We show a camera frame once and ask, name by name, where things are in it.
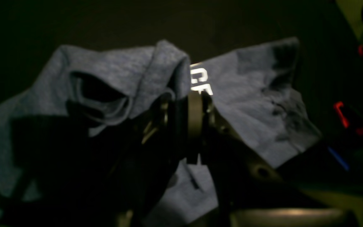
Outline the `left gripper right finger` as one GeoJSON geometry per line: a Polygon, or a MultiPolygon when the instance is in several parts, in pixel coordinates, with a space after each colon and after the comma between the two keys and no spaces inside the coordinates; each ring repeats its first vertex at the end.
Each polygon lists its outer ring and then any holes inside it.
{"type": "Polygon", "coordinates": [[[205,92],[188,95],[188,153],[206,164],[216,187],[220,227],[325,227],[327,209],[287,184],[218,113],[205,92]]]}

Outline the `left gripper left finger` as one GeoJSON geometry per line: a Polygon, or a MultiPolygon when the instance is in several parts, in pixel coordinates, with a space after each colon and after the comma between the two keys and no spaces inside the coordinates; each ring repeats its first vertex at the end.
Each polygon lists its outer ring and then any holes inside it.
{"type": "Polygon", "coordinates": [[[103,181],[102,226],[143,226],[184,157],[187,111],[187,97],[172,101],[163,95],[120,130],[125,145],[103,181]]]}

